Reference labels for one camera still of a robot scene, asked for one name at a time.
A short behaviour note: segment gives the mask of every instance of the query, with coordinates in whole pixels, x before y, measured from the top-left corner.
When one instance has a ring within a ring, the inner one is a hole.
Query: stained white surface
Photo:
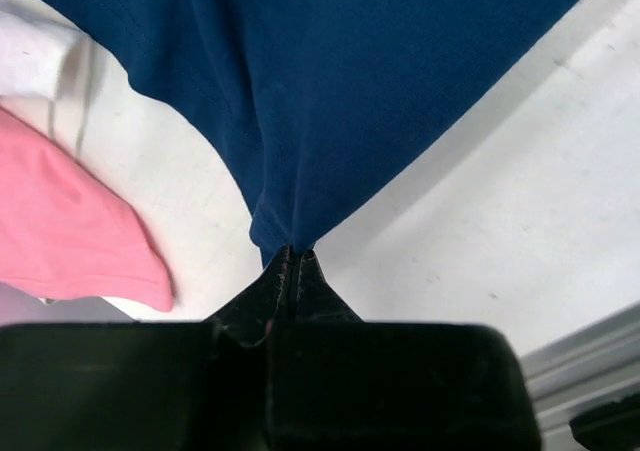
[[[526,354],[640,300],[640,0],[582,0],[317,246],[363,317],[483,322]],[[82,161],[131,202],[201,319],[259,274],[215,152],[101,51]]]

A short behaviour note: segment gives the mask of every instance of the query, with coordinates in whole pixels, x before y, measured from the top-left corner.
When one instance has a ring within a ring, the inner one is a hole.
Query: navy blue cloth
[[[367,201],[577,0],[44,1],[211,142],[268,260]]]

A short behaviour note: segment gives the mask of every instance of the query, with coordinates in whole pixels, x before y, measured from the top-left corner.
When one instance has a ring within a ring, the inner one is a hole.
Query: gray floor
[[[45,305],[38,299],[0,283],[0,326],[32,322],[132,321],[100,298]]]

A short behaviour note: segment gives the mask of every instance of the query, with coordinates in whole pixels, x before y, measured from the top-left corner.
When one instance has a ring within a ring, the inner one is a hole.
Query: pink fabric
[[[2,110],[0,282],[39,298],[173,306],[168,271],[133,209]]]

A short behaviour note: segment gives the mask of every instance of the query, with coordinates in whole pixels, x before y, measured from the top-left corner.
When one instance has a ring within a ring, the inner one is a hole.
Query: black object
[[[0,397],[7,450],[541,449],[501,335],[363,323],[290,248],[202,323],[4,328]]]
[[[634,451],[640,448],[640,394],[589,410],[569,425],[590,451]]]

